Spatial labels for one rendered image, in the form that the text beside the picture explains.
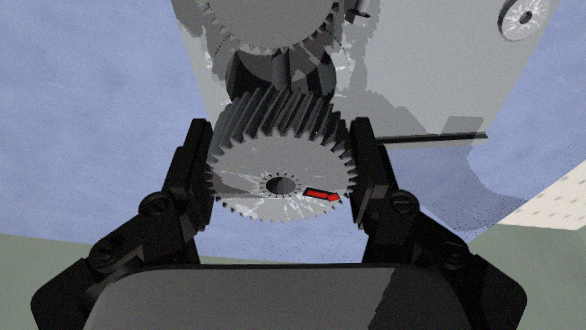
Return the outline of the grey gear with red arrow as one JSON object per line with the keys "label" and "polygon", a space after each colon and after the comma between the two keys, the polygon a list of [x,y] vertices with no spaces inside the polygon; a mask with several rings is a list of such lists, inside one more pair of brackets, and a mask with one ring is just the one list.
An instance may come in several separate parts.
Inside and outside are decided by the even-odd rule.
{"label": "grey gear with red arrow", "polygon": [[356,164],[345,119],[323,100],[271,85],[227,104],[204,166],[215,201],[273,224],[317,219],[342,205],[357,183]]}

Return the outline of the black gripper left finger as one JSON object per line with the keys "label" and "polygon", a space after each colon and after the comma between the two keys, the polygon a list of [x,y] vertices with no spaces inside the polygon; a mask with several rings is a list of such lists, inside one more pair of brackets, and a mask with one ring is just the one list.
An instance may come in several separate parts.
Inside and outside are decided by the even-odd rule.
{"label": "black gripper left finger", "polygon": [[204,180],[212,135],[210,121],[192,119],[162,190],[147,195],[138,214],[95,243],[87,258],[35,292],[30,307],[39,330],[83,330],[104,288],[127,272],[155,265],[201,264],[194,236],[205,232],[214,204],[215,196]]}

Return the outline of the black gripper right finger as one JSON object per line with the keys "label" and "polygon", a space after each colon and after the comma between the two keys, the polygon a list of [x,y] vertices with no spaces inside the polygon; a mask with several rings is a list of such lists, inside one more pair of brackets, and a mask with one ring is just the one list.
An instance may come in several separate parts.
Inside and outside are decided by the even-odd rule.
{"label": "black gripper right finger", "polygon": [[472,330],[516,330],[527,305],[522,286],[470,253],[463,239],[420,211],[412,193],[399,189],[368,117],[351,121],[349,137],[357,171],[349,192],[353,222],[369,236],[361,263],[428,269],[454,289]]}

